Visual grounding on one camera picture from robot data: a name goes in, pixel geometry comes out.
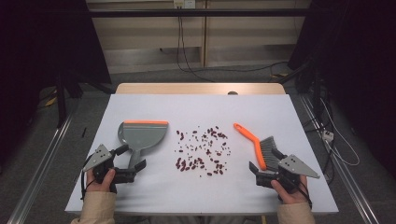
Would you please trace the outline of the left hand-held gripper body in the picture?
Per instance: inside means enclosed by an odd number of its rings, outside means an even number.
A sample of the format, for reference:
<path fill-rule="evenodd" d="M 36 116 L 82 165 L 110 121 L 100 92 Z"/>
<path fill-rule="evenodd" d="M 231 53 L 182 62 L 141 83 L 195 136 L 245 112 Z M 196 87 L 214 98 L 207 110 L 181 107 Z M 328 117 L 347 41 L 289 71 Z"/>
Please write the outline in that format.
<path fill-rule="evenodd" d="M 83 165 L 83 172 L 92 169 L 95 180 L 101 183 L 109 169 L 114 169 L 116 174 L 110 185 L 110 191 L 116 193 L 117 184 L 133 183 L 137 171 L 134 168 L 120 169 L 114 166 L 114 159 L 118 156 L 116 149 L 108 150 L 104 145 L 100 145 Z"/>

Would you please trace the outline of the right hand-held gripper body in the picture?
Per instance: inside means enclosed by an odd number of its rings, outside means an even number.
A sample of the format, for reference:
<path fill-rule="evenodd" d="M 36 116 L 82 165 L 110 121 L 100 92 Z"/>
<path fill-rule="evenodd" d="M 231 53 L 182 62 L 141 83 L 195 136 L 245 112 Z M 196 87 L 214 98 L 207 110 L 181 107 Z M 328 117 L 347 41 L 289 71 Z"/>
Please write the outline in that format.
<path fill-rule="evenodd" d="M 297 156 L 291 154 L 275 164 L 274 168 L 260 172 L 255 168 L 256 185 L 272 188 L 271 181 L 276 180 L 287 191 L 293 193 L 300 185 L 300 175 L 320 178 L 320 175 Z"/>

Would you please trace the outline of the orange brush with grey bristles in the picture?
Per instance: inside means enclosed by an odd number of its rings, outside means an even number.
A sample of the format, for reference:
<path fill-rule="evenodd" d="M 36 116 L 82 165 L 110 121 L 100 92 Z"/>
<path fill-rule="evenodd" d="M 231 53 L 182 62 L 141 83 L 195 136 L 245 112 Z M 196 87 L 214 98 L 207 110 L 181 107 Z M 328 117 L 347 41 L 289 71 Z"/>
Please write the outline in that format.
<path fill-rule="evenodd" d="M 276 171 L 281 158 L 278 158 L 274 154 L 274 151 L 277 150 L 274 137 L 269 136 L 260 140 L 256 135 L 239 123 L 235 123 L 233 127 L 252 142 L 259 167 L 263 171 Z"/>

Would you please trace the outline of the grey dustpan with orange edge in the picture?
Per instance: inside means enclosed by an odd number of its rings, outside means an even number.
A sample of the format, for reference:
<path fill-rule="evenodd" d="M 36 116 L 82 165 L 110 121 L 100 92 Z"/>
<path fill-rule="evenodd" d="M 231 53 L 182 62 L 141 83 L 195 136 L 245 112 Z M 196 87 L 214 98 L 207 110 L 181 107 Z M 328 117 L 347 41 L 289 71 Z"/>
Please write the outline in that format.
<path fill-rule="evenodd" d="M 125 120 L 118 129 L 118 138 L 132 150 L 128 168 L 141 162 L 143 149 L 154 147 L 164 138 L 168 128 L 165 120 Z"/>

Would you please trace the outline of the group of red beans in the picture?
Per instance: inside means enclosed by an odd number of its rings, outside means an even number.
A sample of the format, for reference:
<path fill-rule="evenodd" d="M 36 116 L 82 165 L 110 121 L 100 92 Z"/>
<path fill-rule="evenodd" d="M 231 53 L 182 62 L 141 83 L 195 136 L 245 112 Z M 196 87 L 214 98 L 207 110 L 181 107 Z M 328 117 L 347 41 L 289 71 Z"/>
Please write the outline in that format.
<path fill-rule="evenodd" d="M 199 177 L 224 175 L 232 150 L 228 135 L 219 125 L 197 125 L 190 131 L 176 130 L 175 167 L 181 173 Z"/>

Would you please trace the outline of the person's left hand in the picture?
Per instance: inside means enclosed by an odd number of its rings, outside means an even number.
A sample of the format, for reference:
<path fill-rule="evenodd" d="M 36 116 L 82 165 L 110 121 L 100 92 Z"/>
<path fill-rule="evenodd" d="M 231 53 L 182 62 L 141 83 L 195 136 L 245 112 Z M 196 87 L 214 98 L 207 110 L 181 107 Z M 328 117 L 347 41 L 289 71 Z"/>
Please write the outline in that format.
<path fill-rule="evenodd" d="M 114 169 L 109 169 L 106 173 L 104 180 L 101 183 L 98 183 L 95 180 L 95 176 L 93 174 L 92 169 L 90 169 L 87 173 L 87 186 L 86 190 L 88 192 L 92 191 L 102 191 L 102 192 L 110 192 L 110 185 L 114 179 L 116 171 Z"/>

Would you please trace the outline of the person's right hand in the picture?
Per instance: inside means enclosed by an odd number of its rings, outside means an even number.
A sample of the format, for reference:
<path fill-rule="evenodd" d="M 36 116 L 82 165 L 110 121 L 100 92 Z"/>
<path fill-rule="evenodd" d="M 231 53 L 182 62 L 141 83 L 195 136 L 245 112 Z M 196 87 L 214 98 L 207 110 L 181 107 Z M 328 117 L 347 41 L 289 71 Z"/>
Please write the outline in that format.
<path fill-rule="evenodd" d="M 271 185 L 273 189 L 278 193 L 284 204 L 308 202 L 307 179 L 304 175 L 300 176 L 299 188 L 293 193 L 288 193 L 277 180 L 272 180 Z"/>

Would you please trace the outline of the black metal stand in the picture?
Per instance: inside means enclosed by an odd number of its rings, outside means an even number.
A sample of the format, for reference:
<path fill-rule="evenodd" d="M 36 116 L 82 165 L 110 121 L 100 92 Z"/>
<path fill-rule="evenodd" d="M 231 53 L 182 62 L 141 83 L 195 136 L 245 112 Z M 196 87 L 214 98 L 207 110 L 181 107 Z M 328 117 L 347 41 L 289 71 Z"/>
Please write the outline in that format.
<path fill-rule="evenodd" d="M 91 77 L 85 76 L 77 71 L 61 71 L 55 76 L 56 96 L 58 103 L 58 128 L 61 128 L 64 125 L 67 118 L 64 91 L 67 91 L 71 98 L 81 98 L 83 95 L 83 90 L 79 86 L 80 83 L 87 83 L 91 87 L 94 87 L 105 94 L 114 94 L 116 92 L 114 89 L 106 87 L 99 81 L 94 81 Z"/>
<path fill-rule="evenodd" d="M 293 70 L 285 77 L 282 77 L 278 83 L 284 85 L 292 79 L 294 80 L 297 92 L 306 93 L 312 91 L 314 118 L 318 121 L 321 121 L 320 78 L 319 70 L 315 61 L 307 60 L 297 69 Z"/>

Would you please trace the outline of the wooden table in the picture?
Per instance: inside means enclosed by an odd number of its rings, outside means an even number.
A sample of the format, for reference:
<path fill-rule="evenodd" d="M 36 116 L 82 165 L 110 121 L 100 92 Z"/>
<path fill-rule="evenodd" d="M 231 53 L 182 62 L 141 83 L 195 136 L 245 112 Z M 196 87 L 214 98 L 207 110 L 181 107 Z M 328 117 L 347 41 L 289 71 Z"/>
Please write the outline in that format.
<path fill-rule="evenodd" d="M 121 83 L 116 94 L 285 94 L 278 83 Z"/>

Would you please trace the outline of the black curtain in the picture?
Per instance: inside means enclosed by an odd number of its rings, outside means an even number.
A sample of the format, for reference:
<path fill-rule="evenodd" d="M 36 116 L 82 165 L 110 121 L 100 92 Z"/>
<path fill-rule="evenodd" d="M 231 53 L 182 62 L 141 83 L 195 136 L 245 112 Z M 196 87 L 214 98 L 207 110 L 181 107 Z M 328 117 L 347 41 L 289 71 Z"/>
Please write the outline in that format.
<path fill-rule="evenodd" d="M 289 60 L 314 59 L 327 88 L 374 157 L 396 176 L 396 0 L 310 0 Z"/>
<path fill-rule="evenodd" d="M 47 87 L 110 83 L 86 0 L 0 0 L 0 169 Z"/>

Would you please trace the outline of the black horizontal bar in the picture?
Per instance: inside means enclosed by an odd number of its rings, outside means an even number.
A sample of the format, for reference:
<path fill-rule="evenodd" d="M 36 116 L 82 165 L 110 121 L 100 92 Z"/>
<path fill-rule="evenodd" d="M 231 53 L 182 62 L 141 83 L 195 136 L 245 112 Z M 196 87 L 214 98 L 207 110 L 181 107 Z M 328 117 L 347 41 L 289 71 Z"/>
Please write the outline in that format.
<path fill-rule="evenodd" d="M 313 13 L 306 8 L 275 9 L 134 9 L 134 10 L 90 10 L 93 18 L 128 17 L 301 17 Z"/>

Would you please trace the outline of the aluminium floor rail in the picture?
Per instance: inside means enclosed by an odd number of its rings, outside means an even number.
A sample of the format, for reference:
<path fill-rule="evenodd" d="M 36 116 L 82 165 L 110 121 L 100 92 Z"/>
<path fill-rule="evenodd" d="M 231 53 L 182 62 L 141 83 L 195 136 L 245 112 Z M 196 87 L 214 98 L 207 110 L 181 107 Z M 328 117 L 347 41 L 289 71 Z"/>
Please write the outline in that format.
<path fill-rule="evenodd" d="M 60 147 L 64 136 L 70 126 L 71 120 L 74 117 L 78 108 L 78 101 L 72 101 L 69 104 L 68 114 L 64 121 L 56 129 L 45 154 L 43 155 L 38 167 L 35 169 L 28 186 L 21 195 L 16 207 L 14 208 L 7 224 L 23 224 L 27 218 L 28 213 L 35 201 L 38 192 L 44 182 L 44 179 L 50 169 L 50 166 L 55 158 L 58 148 Z"/>
<path fill-rule="evenodd" d="M 379 224 L 379 220 L 375 215 L 375 212 L 364 195 L 361 187 L 359 186 L 352 173 L 349 171 L 349 167 L 356 166 L 357 163 L 346 161 L 339 153 L 334 141 L 329 142 L 323 137 L 323 134 L 327 131 L 325 124 L 319 120 L 320 114 L 316 115 L 314 112 L 314 104 L 311 102 L 308 96 L 301 96 L 301 102 L 308 114 L 311 122 L 314 125 L 320 141 L 323 143 L 324 148 L 331 159 L 334 169 L 337 171 L 342 182 L 344 183 L 347 192 L 349 193 L 353 203 L 355 204 L 358 212 L 360 213 L 363 222 L 365 224 Z"/>

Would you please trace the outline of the white wall socket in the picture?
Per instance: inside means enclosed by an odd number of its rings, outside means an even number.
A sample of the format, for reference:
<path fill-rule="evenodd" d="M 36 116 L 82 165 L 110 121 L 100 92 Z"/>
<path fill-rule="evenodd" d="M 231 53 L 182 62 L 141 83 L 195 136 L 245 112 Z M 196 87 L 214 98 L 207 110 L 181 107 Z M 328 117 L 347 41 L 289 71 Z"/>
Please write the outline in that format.
<path fill-rule="evenodd" d="M 174 8 L 176 9 L 195 9 L 195 0 L 173 0 Z"/>

